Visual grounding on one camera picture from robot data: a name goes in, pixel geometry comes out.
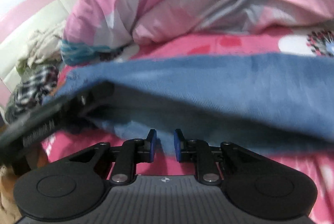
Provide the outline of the blue denim jeans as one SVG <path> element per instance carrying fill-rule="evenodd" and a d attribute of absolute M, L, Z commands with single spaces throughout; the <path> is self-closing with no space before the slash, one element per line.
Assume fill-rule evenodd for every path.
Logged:
<path fill-rule="evenodd" d="M 154 128 L 165 153 L 173 134 L 257 153 L 333 150 L 333 59 L 268 53 L 102 62 L 71 70 L 57 96 L 100 82 L 87 118 L 122 139 Z"/>

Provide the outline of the cream crumpled clothes pile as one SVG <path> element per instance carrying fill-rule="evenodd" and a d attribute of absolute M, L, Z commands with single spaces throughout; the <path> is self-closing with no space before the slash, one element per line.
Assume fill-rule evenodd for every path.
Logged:
<path fill-rule="evenodd" d="M 61 43 L 66 20 L 50 26 L 46 30 L 36 30 L 23 45 L 15 64 L 19 74 L 26 68 L 32 69 L 38 65 L 59 62 L 61 57 Z"/>

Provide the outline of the black white plaid cloth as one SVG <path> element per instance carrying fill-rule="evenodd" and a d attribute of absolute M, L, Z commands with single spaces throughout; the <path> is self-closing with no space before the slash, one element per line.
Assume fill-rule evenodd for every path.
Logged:
<path fill-rule="evenodd" d="M 6 105 L 6 122 L 13 123 L 26 112 L 41 105 L 43 98 L 56 88 L 58 74 L 58 68 L 51 64 L 40 65 L 24 74 Z"/>

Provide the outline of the blue pillow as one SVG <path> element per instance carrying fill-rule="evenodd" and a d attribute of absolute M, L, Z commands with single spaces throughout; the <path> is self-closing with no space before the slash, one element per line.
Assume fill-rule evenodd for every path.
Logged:
<path fill-rule="evenodd" d="M 85 43 L 71 43 L 62 40 L 61 56 L 66 65 L 76 66 L 94 61 L 113 60 L 121 55 L 124 49 L 125 47 L 112 49 L 108 46 L 89 46 Z"/>

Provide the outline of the pink floral bed sheet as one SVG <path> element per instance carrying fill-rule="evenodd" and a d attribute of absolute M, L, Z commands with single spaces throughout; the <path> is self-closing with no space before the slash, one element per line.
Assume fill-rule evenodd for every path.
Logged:
<path fill-rule="evenodd" d="M 261 35 L 193 34 L 174 39 L 163 45 L 145 45 L 137 58 L 162 58 L 196 54 L 260 54 L 284 52 L 311 54 L 307 36 L 312 27 L 288 29 L 273 27 Z M 122 144 L 123 138 L 101 130 L 89 130 L 79 136 L 60 131 L 43 143 L 43 148 L 53 162 L 98 142 Z M 318 188 L 318 197 L 310 217 L 316 223 L 333 223 L 333 152 L 279 153 L 271 158 L 307 174 Z"/>

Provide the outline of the pink white headboard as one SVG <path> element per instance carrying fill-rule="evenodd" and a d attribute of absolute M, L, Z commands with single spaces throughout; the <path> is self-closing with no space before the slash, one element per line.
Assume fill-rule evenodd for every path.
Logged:
<path fill-rule="evenodd" d="M 20 81 L 15 64 L 30 36 L 66 19 L 76 1 L 26 0 L 1 22 L 1 106 Z"/>

